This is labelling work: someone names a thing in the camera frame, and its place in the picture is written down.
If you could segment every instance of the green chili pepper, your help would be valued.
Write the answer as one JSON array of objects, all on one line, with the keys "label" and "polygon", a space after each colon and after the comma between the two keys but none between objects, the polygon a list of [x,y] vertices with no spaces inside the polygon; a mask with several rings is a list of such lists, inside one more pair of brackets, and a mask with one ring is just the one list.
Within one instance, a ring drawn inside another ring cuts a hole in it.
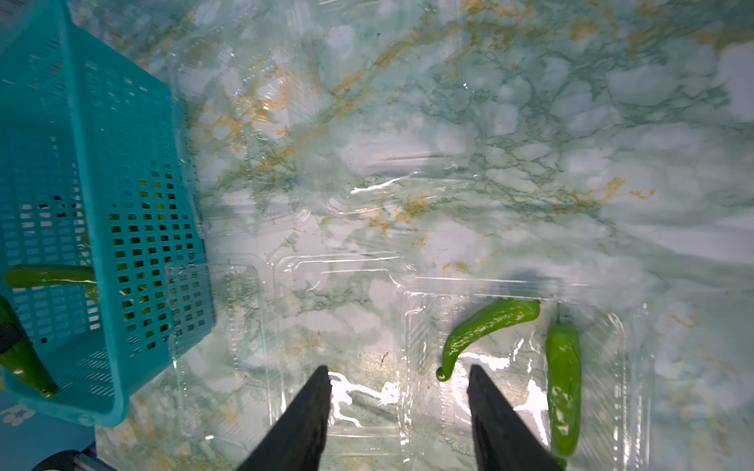
[{"label": "green chili pepper", "polygon": [[16,313],[8,300],[0,296],[0,365],[11,372],[19,381],[39,391],[42,396],[55,396],[58,387],[50,373],[39,361],[32,342],[23,331]]},{"label": "green chili pepper", "polygon": [[95,304],[100,303],[100,291],[97,289],[97,285],[87,283],[84,285],[84,290],[87,292],[87,294]]},{"label": "green chili pepper", "polygon": [[84,265],[16,265],[2,279],[11,288],[97,283],[94,268]]},{"label": "green chili pepper", "polygon": [[453,366],[469,345],[503,327],[528,322],[539,317],[539,301],[501,299],[479,310],[453,329],[443,348],[443,365],[437,369],[437,379],[447,381]]},{"label": "green chili pepper", "polygon": [[578,331],[574,326],[558,320],[547,333],[546,350],[552,452],[557,457],[569,457],[576,451],[581,429],[581,347]]}]

